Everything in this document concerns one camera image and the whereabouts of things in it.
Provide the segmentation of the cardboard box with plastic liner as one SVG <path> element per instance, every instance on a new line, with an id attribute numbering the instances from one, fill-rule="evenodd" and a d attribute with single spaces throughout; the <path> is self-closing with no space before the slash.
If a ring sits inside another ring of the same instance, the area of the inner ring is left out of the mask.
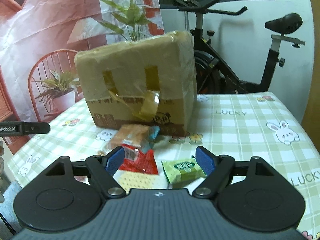
<path id="1" fill-rule="evenodd" d="M 173 31 L 136 42 L 119 42 L 74 58 L 96 126 L 158 126 L 183 137 L 197 97 L 193 37 Z"/>

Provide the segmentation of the brown biscuit pack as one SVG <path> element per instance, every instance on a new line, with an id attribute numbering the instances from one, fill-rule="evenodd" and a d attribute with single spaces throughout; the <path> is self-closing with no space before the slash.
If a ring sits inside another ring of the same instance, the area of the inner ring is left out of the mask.
<path id="1" fill-rule="evenodd" d="M 112 150 L 117 146 L 129 145 L 146 153 L 153 148 L 159 132 L 160 128 L 158 126 L 123 125 L 107 143 L 107 148 Z"/>

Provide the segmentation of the red snack packet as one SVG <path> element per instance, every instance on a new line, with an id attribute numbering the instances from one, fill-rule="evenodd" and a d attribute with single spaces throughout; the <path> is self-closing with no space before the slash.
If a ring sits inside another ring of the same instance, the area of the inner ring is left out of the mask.
<path id="1" fill-rule="evenodd" d="M 154 151 L 149 149 L 146 153 L 140 149 L 122 144 L 125 158 L 120 166 L 120 170 L 158 175 L 158 168 L 154 158 Z"/>

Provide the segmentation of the checkered bunny tablecloth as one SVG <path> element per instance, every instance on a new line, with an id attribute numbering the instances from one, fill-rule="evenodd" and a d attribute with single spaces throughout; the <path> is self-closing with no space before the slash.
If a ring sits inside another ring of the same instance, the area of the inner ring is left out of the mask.
<path id="1" fill-rule="evenodd" d="M 48 134 L 33 136 L 8 162 L 26 186 L 59 156 L 72 161 L 107 153 L 114 129 L 95 126 L 84 100 L 51 123 Z M 260 156 L 305 198 L 299 230 L 319 239 L 319 152 L 290 111 L 272 93 L 200 95 L 185 137 L 158 137 L 153 150 L 158 166 L 165 160 L 189 158 L 197 146 L 215 155 L 248 161 Z"/>

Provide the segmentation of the small light green packet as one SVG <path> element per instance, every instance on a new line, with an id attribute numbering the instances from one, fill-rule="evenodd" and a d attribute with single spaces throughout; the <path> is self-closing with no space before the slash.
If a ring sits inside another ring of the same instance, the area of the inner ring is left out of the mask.
<path id="1" fill-rule="evenodd" d="M 165 177 L 171 185 L 206 177 L 194 156 L 187 159 L 162 161 L 162 167 Z"/>

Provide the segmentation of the cracker packet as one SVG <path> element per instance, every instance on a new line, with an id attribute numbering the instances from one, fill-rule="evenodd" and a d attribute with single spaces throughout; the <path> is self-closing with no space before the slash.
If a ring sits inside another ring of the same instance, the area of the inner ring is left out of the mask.
<path id="1" fill-rule="evenodd" d="M 119 185 L 129 193 L 131 189 L 167 189 L 168 182 L 164 176 L 121 171 L 117 177 Z"/>

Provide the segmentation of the wooden door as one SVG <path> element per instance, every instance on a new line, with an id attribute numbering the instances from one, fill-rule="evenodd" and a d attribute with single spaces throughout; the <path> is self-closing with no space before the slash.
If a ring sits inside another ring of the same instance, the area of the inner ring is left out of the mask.
<path id="1" fill-rule="evenodd" d="M 319 151 L 319 0 L 310 0 L 313 14 L 315 52 L 308 103 L 302 126 Z"/>

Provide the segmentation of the printed room backdrop cloth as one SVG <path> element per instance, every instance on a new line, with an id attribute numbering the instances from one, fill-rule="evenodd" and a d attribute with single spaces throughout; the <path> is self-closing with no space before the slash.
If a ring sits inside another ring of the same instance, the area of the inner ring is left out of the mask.
<path id="1" fill-rule="evenodd" d="M 82 99 L 51 99 L 51 72 L 72 72 L 81 50 L 164 32 L 159 0 L 1 0 L 1 120 L 49 122 Z"/>

